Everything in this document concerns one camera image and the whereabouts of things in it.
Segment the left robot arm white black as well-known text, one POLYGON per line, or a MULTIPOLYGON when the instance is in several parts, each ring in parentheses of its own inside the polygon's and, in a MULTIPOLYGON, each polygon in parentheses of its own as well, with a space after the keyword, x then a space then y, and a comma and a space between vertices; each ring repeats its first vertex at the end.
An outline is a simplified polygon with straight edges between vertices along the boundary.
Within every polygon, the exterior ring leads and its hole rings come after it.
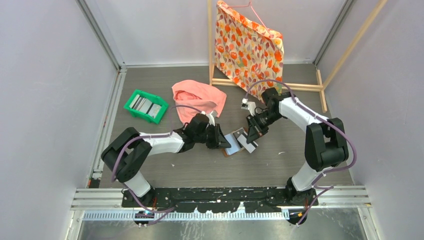
POLYGON ((112 171, 112 179, 128 187, 141 207, 148 207, 154 199, 153 187, 141 173, 147 157, 184 153, 195 144, 205 144, 211 150, 232 146, 212 115, 198 113, 169 133, 147 134, 128 127, 103 150, 100 158, 112 171))

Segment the green card tray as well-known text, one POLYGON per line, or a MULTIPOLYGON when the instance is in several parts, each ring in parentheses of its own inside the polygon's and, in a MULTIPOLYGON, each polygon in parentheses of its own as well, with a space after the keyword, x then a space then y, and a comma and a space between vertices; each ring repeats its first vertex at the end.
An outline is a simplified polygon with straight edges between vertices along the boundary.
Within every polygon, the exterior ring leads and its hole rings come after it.
POLYGON ((123 107, 132 117, 159 124, 169 104, 160 96, 136 89, 123 107))

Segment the stack of cards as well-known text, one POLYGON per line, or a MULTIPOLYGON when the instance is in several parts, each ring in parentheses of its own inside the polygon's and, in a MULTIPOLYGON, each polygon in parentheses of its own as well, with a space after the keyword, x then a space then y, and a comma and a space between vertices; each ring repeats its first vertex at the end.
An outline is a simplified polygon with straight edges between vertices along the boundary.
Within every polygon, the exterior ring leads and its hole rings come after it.
POLYGON ((131 101, 129 108, 134 110, 137 114, 150 116, 154 119, 157 117, 162 107, 159 104, 153 103, 151 100, 137 94, 131 101))

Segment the brown leather card holder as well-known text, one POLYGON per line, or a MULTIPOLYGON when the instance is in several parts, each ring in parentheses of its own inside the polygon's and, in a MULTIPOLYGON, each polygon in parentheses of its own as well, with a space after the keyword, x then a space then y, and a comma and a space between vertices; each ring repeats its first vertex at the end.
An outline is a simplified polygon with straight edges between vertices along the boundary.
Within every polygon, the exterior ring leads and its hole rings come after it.
POLYGON ((234 130, 233 132, 225 135, 226 140, 231 144, 230 148, 224 148, 222 150, 223 155, 225 157, 229 157, 231 155, 234 155, 236 153, 239 153, 239 152, 245 150, 245 148, 236 140, 236 132, 246 132, 247 133, 247 129, 246 128, 239 128, 239 129, 234 130))

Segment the grey credit card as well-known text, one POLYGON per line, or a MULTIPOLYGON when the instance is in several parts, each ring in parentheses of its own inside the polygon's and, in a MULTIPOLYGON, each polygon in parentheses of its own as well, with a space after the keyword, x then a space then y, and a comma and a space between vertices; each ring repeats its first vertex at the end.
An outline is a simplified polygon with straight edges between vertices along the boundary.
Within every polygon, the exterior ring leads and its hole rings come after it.
POLYGON ((236 132, 236 140, 247 150, 250 154, 254 152, 259 146, 255 141, 248 143, 247 139, 248 135, 245 131, 237 131, 236 132))

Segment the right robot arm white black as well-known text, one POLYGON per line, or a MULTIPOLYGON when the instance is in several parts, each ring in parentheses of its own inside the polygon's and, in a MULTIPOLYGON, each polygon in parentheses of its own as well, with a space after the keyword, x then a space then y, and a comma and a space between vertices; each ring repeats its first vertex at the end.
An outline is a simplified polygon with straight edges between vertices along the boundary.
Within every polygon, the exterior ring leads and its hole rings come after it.
POLYGON ((291 92, 278 93, 272 87, 262 93, 266 107, 256 111, 256 104, 244 98, 242 109, 249 111, 247 143, 252 143, 269 131, 269 126, 284 118, 295 123, 305 133, 305 163, 290 177, 283 191, 285 201, 299 205, 314 195, 313 181, 319 174, 331 170, 349 157, 344 124, 339 118, 328 118, 305 106, 291 92))

